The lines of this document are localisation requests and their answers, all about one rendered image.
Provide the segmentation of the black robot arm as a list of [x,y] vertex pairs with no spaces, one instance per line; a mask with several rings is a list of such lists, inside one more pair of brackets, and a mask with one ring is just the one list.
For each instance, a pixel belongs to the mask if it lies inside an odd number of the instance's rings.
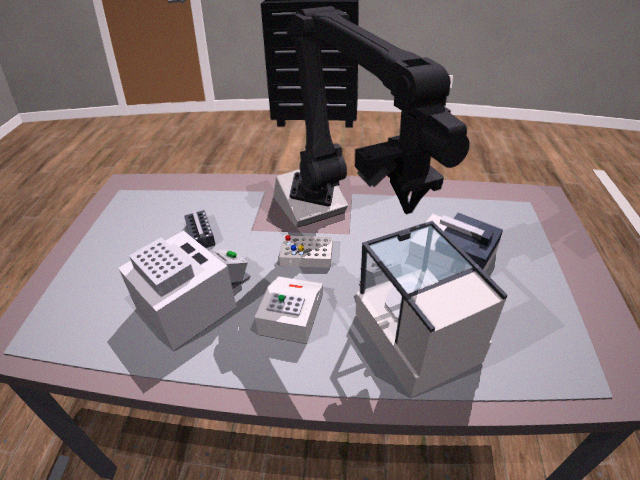
[[[447,168],[465,159],[470,146],[467,127],[444,107],[451,80],[442,65],[392,45],[333,6],[300,9],[286,28],[287,35],[293,35],[306,125],[306,151],[300,152],[291,199],[329,207],[334,187],[347,176],[342,147],[333,145],[329,130],[322,41],[378,77],[401,110],[399,136],[355,149],[357,174],[369,187],[392,170],[405,181],[423,177],[426,153]],[[416,150],[401,146],[399,138]]]

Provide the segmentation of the white tube rack with holes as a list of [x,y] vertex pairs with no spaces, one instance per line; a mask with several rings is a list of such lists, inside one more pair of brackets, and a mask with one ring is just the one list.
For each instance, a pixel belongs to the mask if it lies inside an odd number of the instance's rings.
[[[280,252],[280,266],[331,268],[332,237],[290,236],[291,245],[286,244],[285,236]],[[291,246],[296,246],[296,255],[292,255]],[[304,246],[304,255],[299,255],[298,247]]]

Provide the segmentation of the light grey bench mat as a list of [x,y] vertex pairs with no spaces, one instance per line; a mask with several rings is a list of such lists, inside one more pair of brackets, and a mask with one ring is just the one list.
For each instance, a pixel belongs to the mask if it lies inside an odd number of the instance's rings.
[[[285,394],[420,401],[613,398],[531,202],[352,194],[348,234],[252,231],[265,192],[119,190],[4,354],[174,382]],[[205,210],[215,244],[248,262],[237,307],[174,351],[135,307],[119,267]],[[508,295],[485,361],[410,397],[356,316],[362,243],[461,213],[503,229],[486,273]],[[280,266],[283,238],[332,237],[331,268]],[[277,277],[323,284],[307,344],[258,335]]]

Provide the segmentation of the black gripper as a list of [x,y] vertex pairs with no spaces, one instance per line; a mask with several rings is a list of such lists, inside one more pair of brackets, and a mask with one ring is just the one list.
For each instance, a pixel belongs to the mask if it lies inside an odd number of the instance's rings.
[[[407,149],[416,150],[416,146],[405,145],[400,138],[399,144]],[[442,189],[444,176],[430,165],[430,161],[431,157],[426,153],[424,174],[421,178],[405,181],[394,170],[387,175],[406,215],[414,211],[419,201],[430,189],[433,191]],[[408,195],[411,191],[413,192],[408,203]]]

